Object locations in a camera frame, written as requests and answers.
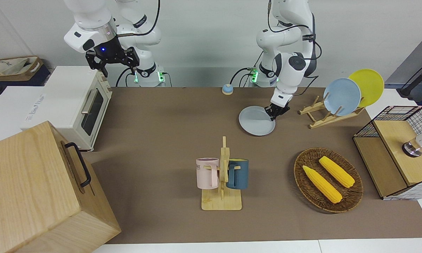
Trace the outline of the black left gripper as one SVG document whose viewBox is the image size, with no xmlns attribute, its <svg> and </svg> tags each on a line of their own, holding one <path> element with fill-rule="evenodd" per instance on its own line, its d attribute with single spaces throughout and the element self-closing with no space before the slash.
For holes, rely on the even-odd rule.
<svg viewBox="0 0 422 253">
<path fill-rule="evenodd" d="M 274 121 L 278 116 L 285 114 L 290 110 L 288 103 L 284 107 L 278 106 L 274 103 L 271 103 L 269 107 L 265 107 L 264 110 L 271 117 L 271 120 Z"/>
</svg>

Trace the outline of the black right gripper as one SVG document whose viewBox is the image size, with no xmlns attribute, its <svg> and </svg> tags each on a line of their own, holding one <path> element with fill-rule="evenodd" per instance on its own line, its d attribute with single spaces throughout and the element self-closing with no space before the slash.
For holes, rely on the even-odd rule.
<svg viewBox="0 0 422 253">
<path fill-rule="evenodd" d="M 108 42 L 95 45 L 92 39 L 85 43 L 86 60 L 92 70 L 100 70 L 105 78 L 108 78 L 106 64 L 123 64 L 131 68 L 132 75 L 136 76 L 139 66 L 139 57 L 134 47 L 122 48 L 118 37 Z"/>
</svg>

